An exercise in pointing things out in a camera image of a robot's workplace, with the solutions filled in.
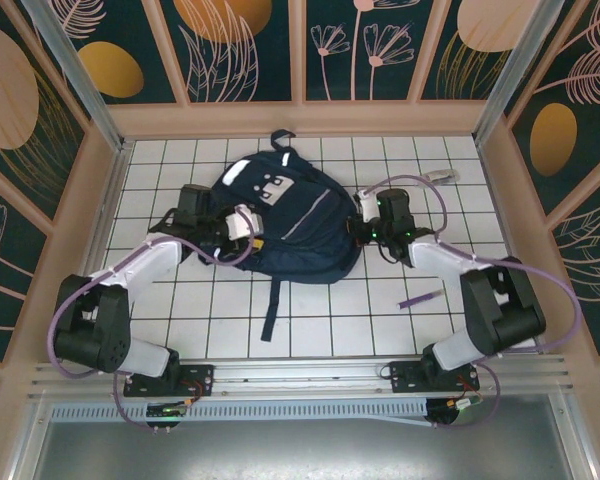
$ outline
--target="floral wallpaper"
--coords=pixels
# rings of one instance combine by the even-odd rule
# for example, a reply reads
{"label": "floral wallpaper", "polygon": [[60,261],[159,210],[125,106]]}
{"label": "floral wallpaper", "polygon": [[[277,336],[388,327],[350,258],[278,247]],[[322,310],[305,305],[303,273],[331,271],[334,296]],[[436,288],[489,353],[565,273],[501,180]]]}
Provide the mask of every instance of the floral wallpaper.
{"label": "floral wallpaper", "polygon": [[556,33],[558,33],[558,31],[560,30],[560,27],[562,27],[562,23],[564,22],[565,18],[571,11],[571,7],[573,7],[574,3],[575,3],[575,0],[564,0],[564,3],[562,4],[562,9],[560,10],[560,13],[558,14],[558,18],[555,21],[555,23],[553,24],[553,26],[551,27],[551,29],[549,30],[549,32],[547,33],[547,36],[544,39],[542,47],[540,47],[540,50],[536,54],[536,57],[531,62],[531,65],[529,65],[529,68],[525,72],[522,79],[520,79],[518,88],[516,88],[515,92],[513,92],[513,95],[509,99],[509,103],[507,103],[507,106],[504,109],[505,115],[509,116],[509,114],[511,113],[511,110],[513,110],[513,107],[515,107],[516,103],[518,102],[518,99],[520,98],[520,95],[522,95],[522,92],[524,91],[524,89],[526,88],[526,86],[528,84],[529,78],[538,68],[538,64],[542,61],[545,53],[547,53],[547,49],[549,48],[549,46],[551,45],[551,42],[555,38]]}
{"label": "floral wallpaper", "polygon": [[404,100],[432,0],[307,1],[307,100]]}
{"label": "floral wallpaper", "polygon": [[549,214],[600,163],[600,0],[592,0],[512,128]]}
{"label": "floral wallpaper", "polygon": [[452,0],[423,100],[485,100],[538,0]]}
{"label": "floral wallpaper", "polygon": [[553,236],[600,354],[600,187],[553,230]]}
{"label": "floral wallpaper", "polygon": [[189,100],[291,100],[286,0],[161,2]]}
{"label": "floral wallpaper", "polygon": [[0,362],[45,241],[46,236],[0,196]]}
{"label": "floral wallpaper", "polygon": [[[17,3],[31,24],[22,3],[19,0]],[[48,3],[107,104],[175,102],[141,1],[49,0]]]}
{"label": "floral wallpaper", "polygon": [[0,8],[0,173],[55,216],[84,131]]}

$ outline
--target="purple pen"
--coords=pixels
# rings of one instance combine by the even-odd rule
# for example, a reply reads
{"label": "purple pen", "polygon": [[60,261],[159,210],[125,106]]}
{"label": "purple pen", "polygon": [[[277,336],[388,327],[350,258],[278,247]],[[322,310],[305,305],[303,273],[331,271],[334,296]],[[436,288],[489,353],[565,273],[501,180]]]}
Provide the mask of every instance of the purple pen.
{"label": "purple pen", "polygon": [[444,290],[436,290],[435,292],[425,293],[424,295],[420,295],[419,297],[410,298],[409,300],[405,300],[404,302],[398,303],[398,310],[404,310],[405,308],[413,307],[414,305],[420,302],[426,302],[427,300],[439,297],[443,293]]}

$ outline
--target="metal frame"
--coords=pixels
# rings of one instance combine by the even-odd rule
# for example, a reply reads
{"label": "metal frame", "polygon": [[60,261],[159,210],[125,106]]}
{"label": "metal frame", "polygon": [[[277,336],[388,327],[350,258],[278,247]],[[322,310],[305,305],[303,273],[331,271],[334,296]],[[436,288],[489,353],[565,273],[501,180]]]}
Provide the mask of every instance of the metal frame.
{"label": "metal frame", "polygon": [[73,85],[93,121],[102,132],[107,143],[114,151],[122,148],[122,136],[107,110],[100,93],[96,90],[91,77],[82,66],[78,53],[62,25],[51,9],[49,2],[40,0],[22,0],[33,24],[40,32],[49,50]]}
{"label": "metal frame", "polygon": [[491,135],[507,103],[542,48],[545,37],[558,18],[563,4],[564,0],[538,2],[518,45],[511,52],[493,90],[491,90],[487,105],[478,120],[475,129],[475,140],[478,145],[484,144]]}
{"label": "metal frame", "polygon": [[[423,425],[423,422],[417,420],[401,418],[409,415],[396,416],[389,409],[382,413],[382,406],[414,402],[415,405],[424,401],[425,397],[445,397],[449,393],[394,394],[390,381],[378,376],[379,370],[390,361],[416,358],[418,357],[214,361],[214,393],[197,404],[198,409],[208,410],[201,410],[189,421],[209,420],[217,416],[218,412],[224,415],[221,419],[225,421],[245,420],[245,416],[254,415],[258,418],[251,418],[252,420],[276,419],[275,414],[267,413],[267,408],[296,405],[316,407],[316,414],[312,414],[311,410],[302,415],[292,414],[289,409],[285,413],[287,418],[334,418],[333,407],[337,406],[343,409],[335,415],[338,418],[364,417]],[[507,355],[491,360],[489,365],[501,381],[503,395],[549,396],[573,477],[578,480],[600,479],[595,453],[588,442],[577,405],[572,398],[573,385],[564,358],[560,355]],[[74,365],[67,367],[75,370],[81,368]],[[483,394],[495,393],[488,375],[481,374],[480,381]],[[39,365],[28,389],[29,415],[23,428],[21,447],[16,446],[14,452],[9,480],[33,478],[49,424],[63,421],[61,418],[54,418],[54,412],[62,409],[74,411],[74,415],[84,416],[80,421],[121,421],[117,414],[108,416],[115,408],[111,389],[111,375],[94,375],[81,382],[74,382],[62,377],[49,364]],[[173,401],[151,399],[151,403],[162,400]],[[132,417],[142,418],[139,412],[144,411],[146,400],[125,399],[123,403]],[[355,412],[356,405],[363,406],[359,413]],[[238,414],[239,406],[250,406],[251,410]]]}
{"label": "metal frame", "polygon": [[125,141],[122,144],[121,150],[115,154],[111,164],[102,200],[100,201],[100,208],[98,209],[98,217],[94,222],[93,231],[91,232],[91,241],[82,262],[81,270],[83,275],[91,274],[100,269],[104,252],[107,249],[111,225],[113,224],[118,201],[120,200],[127,167],[131,161],[133,145],[133,142]]}

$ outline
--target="backpack strap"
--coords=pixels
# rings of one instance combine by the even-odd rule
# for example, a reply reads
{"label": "backpack strap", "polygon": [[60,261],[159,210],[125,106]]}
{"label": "backpack strap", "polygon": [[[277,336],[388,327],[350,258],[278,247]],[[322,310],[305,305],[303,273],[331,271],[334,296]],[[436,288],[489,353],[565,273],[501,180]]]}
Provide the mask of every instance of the backpack strap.
{"label": "backpack strap", "polygon": [[278,315],[278,305],[280,304],[280,280],[277,278],[271,279],[271,291],[269,292],[269,308],[267,309],[267,316],[264,320],[264,326],[262,327],[262,335],[260,340],[263,342],[270,342],[273,336],[273,326],[276,323],[276,317]]}
{"label": "backpack strap", "polygon": [[276,130],[271,134],[271,146],[276,152],[295,152],[295,148],[293,147],[284,147],[278,143],[278,140],[284,137],[294,138],[296,136],[295,133],[290,132],[289,130],[280,129]]}

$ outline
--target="enclosure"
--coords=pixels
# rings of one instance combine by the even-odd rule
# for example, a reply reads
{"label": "enclosure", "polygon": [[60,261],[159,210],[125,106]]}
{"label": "enclosure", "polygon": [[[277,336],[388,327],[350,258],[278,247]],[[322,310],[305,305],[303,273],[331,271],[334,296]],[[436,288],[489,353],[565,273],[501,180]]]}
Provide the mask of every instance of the enclosure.
{"label": "enclosure", "polygon": [[[449,394],[396,394],[379,372],[461,330],[461,292],[369,245],[339,282],[283,282],[262,342],[269,277],[191,256],[133,304],[131,332],[213,365],[213,394],[168,437],[124,425],[110,375],[48,364],[60,282],[117,263],[182,185],[211,186],[280,128],[351,195],[453,169],[443,238],[567,281],[582,327],[490,359],[499,381],[479,369],[466,416],[501,403],[494,418],[434,430],[426,399]],[[431,191],[390,185],[418,226],[442,225]],[[559,288],[531,282],[547,331],[527,346],[573,323]],[[145,399],[123,402],[144,417]],[[0,0],[0,478],[93,468],[600,478],[600,0]]]}

